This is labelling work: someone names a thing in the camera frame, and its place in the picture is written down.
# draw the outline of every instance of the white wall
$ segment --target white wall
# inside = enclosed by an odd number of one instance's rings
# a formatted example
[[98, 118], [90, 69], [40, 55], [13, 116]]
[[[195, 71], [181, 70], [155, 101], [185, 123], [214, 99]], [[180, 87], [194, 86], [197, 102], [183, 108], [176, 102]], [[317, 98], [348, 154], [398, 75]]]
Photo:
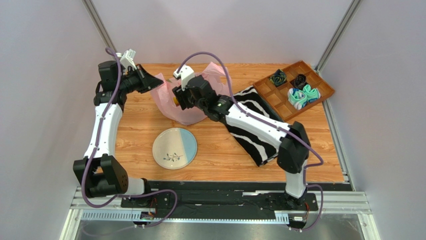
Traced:
[[322, 76], [381, 238], [425, 239], [426, 1], [364, 0]]
[[110, 60], [79, 0], [0, 3], [0, 239], [58, 239]]
[[209, 51], [225, 63], [316, 65], [351, 0], [93, 2], [117, 50], [133, 48], [139, 63], [180, 63]]

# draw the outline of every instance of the rolled sock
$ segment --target rolled sock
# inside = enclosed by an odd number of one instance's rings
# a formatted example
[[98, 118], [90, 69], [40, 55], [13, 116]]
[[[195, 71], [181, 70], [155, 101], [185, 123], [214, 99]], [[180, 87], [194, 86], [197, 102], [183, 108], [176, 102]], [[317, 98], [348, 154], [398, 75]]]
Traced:
[[297, 88], [291, 88], [288, 90], [287, 97], [291, 105], [293, 105], [293, 107], [297, 110], [302, 109], [308, 102], [308, 98], [303, 91]]
[[304, 86], [303, 92], [307, 97], [308, 103], [310, 104], [321, 98], [320, 91], [318, 91], [317, 88], [312, 89], [311, 85], [309, 84]]

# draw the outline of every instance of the wooden tabletop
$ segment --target wooden tabletop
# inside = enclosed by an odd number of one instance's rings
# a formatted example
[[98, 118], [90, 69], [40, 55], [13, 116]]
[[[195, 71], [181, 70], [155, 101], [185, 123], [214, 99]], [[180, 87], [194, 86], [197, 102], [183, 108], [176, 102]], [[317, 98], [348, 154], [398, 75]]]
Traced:
[[[190, 64], [202, 72], [207, 64]], [[233, 92], [239, 92], [288, 64], [226, 64], [232, 78]], [[178, 64], [143, 64], [151, 74], [163, 73], [171, 78]], [[281, 182], [286, 180], [275, 160], [258, 167], [249, 154], [228, 133], [222, 123], [208, 118], [184, 126], [165, 117], [149, 93], [127, 96], [124, 113], [118, 126], [115, 155], [130, 177], [169, 181], [241, 181]], [[343, 182], [342, 170], [335, 151], [322, 104], [318, 104], [291, 119], [302, 123], [312, 147], [324, 159], [324, 165], [307, 170], [308, 182]], [[166, 129], [183, 128], [196, 138], [198, 151], [186, 167], [169, 170], [160, 167], [153, 158], [153, 143]], [[309, 155], [308, 163], [319, 160]]]

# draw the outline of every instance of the metal floor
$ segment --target metal floor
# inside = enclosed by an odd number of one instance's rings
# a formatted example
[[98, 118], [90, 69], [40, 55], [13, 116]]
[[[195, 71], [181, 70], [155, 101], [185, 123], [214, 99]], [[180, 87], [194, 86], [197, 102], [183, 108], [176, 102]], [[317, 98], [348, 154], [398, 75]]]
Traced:
[[107, 234], [132, 226], [126, 221], [81, 221], [76, 240], [363, 240], [363, 231], [357, 214], [323, 215], [315, 228], [298, 233], [278, 224], [238, 224], [238, 223], [182, 223], [165, 222], [153, 228], [135, 228], [102, 237], [90, 234]]

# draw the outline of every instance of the black and white striped towel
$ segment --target black and white striped towel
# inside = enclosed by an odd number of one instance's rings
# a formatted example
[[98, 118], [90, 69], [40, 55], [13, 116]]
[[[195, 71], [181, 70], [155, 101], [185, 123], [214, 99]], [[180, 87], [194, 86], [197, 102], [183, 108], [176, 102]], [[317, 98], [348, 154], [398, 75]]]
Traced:
[[[253, 86], [249, 86], [246, 89], [235, 93], [234, 96], [235, 100], [237, 100], [240, 104], [245, 105], [247, 108], [255, 111], [256, 113], [262, 114], [275, 121], [283, 121], [271, 108], [271, 106], [258, 94]], [[258, 167], [268, 163], [277, 156], [278, 149], [257, 135], [235, 126], [226, 125], [226, 128], [235, 140], [251, 156], [251, 158], [253, 158]]]

